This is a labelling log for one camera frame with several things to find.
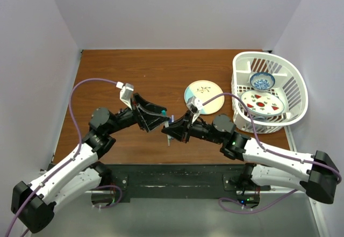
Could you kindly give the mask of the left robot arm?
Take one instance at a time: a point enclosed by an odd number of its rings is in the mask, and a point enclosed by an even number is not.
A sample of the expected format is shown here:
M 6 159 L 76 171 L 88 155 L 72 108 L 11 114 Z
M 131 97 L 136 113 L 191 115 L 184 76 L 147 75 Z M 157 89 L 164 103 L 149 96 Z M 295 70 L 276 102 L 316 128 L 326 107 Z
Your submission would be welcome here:
M 99 159 L 114 145 L 115 132 L 137 124 L 150 132 L 169 120 L 166 108 L 150 103 L 138 93 L 122 99 L 126 108 L 112 113 L 97 108 L 89 132 L 62 161 L 26 184 L 21 181 L 12 192 L 11 211 L 31 233 L 42 231 L 59 208 L 91 189 L 112 188 L 111 173 Z

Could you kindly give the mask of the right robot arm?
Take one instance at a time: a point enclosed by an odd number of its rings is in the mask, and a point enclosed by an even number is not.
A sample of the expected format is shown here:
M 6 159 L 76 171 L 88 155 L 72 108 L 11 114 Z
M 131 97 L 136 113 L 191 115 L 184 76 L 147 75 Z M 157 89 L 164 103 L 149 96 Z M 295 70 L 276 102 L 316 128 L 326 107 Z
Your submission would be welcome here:
M 221 145 L 220 152 L 231 160 L 244 161 L 246 169 L 239 177 L 245 190 L 255 186 L 275 185 L 305 192 L 310 198 L 333 204 L 336 187 L 341 181 L 338 168 L 322 151 L 296 153 L 262 144 L 236 131 L 230 118 L 221 114 L 211 124 L 202 119 L 192 121 L 191 112 L 163 127 L 162 133 L 180 142 L 191 137 Z

